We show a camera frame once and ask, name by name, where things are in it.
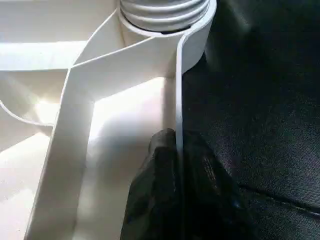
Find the black surface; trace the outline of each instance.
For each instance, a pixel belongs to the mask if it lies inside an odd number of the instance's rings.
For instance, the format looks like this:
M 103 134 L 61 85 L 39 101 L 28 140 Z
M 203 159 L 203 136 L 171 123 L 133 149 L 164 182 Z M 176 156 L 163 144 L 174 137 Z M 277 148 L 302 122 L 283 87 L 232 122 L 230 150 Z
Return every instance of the black surface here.
M 183 127 L 246 189 L 262 239 L 320 236 L 319 12 L 219 1 L 206 56 L 183 75 Z

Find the curved edge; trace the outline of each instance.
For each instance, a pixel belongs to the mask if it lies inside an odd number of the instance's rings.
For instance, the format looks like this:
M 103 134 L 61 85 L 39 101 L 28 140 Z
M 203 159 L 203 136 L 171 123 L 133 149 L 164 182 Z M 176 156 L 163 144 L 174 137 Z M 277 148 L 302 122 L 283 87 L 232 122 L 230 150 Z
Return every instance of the curved edge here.
M 210 5 L 204 18 L 195 23 L 189 31 L 187 31 L 178 42 L 176 48 L 176 72 L 175 72 L 175 142 L 178 154 L 180 180 L 182 183 L 182 196 L 184 194 L 184 135 L 183 135 L 183 99 L 182 99 L 182 75 L 187 70 L 192 68 L 199 60 L 205 50 L 205 44 L 209 35 L 212 20 L 215 16 L 217 9 L 216 0 L 210 0 Z M 195 38 L 195 44 L 190 41 L 191 38 Z M 185 56 L 184 51 L 189 51 L 189 54 Z M 183 213 L 185 199 L 182 198 L 182 239 L 185 238 L 185 216 Z
M 0 100 L 0 107 L 2 110 L 4 110 L 4 112 L 6 114 L 8 114 L 9 116 L 11 116 L 12 118 L 14 118 L 15 120 L 24 123 L 24 124 L 29 124 L 29 125 L 33 125 L 33 126 L 39 126 L 39 127 L 48 127 L 48 128 L 53 128 L 53 124 L 45 124 L 45 123 L 39 123 L 39 122 L 35 122 L 35 121 L 29 121 L 26 119 L 23 119 L 17 115 L 15 115 L 12 111 L 10 111 L 4 104 L 3 102 Z

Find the white cylinder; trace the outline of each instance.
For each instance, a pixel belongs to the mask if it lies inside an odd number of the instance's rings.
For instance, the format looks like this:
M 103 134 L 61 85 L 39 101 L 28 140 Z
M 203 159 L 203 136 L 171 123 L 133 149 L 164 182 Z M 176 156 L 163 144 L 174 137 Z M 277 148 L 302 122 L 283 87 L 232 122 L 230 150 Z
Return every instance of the white cylinder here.
M 188 28 L 205 15 L 209 4 L 210 0 L 120 0 L 129 22 L 153 32 Z

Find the white plastic frame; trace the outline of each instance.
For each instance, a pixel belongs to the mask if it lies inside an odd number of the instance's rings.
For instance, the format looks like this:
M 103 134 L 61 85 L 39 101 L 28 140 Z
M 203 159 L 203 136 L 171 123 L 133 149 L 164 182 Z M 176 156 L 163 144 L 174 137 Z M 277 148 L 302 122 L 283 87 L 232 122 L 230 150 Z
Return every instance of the white plastic frame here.
M 26 240 L 118 239 L 130 182 L 150 137 L 182 138 L 182 74 L 203 54 L 216 11 L 168 35 L 116 9 L 68 70 Z

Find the black fabric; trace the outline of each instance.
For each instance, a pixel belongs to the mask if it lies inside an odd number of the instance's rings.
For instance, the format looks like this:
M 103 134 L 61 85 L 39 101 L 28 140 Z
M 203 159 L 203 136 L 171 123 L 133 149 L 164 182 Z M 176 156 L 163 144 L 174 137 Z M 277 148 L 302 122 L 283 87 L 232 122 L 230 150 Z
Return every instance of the black fabric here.
M 121 240 L 181 239 L 181 180 L 172 129 L 151 139 L 149 154 L 132 181 Z
M 319 213 L 254 191 L 241 192 L 251 210 L 259 239 L 320 239 Z
M 291 2 L 219 1 L 205 56 L 182 81 L 183 128 L 240 186 L 292 204 L 251 196 L 263 239 L 320 234 L 319 216 L 309 224 L 293 207 L 320 208 L 319 2 Z M 301 223 L 295 233 L 289 222 Z
M 256 240 L 237 184 L 202 137 L 183 134 L 186 239 Z

